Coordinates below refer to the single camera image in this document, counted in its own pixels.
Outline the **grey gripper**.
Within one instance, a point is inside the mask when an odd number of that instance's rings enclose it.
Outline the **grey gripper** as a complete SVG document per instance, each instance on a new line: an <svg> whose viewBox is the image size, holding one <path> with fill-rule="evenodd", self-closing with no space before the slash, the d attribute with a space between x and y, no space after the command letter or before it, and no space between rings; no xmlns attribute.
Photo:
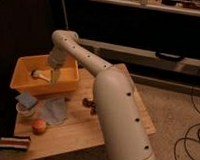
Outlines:
<svg viewBox="0 0 200 160"><path fill-rule="evenodd" d="M47 58L48 64L54 68L51 70L51 83L56 83L57 79L59 78L60 72L58 69L60 69L66 60L67 53L63 50L58 49L57 47L53 47L52 50L50 51L50 54Z"/></svg>

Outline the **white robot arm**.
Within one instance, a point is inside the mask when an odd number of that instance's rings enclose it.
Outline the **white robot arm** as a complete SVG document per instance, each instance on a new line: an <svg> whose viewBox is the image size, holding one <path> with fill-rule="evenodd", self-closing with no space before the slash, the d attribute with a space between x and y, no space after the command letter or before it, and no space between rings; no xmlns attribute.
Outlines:
<svg viewBox="0 0 200 160"><path fill-rule="evenodd" d="M78 45L74 31L55 30L48 63L56 83L70 54L95 78L93 96L109 160L156 160L134 97L134 84L120 68Z"/></svg>

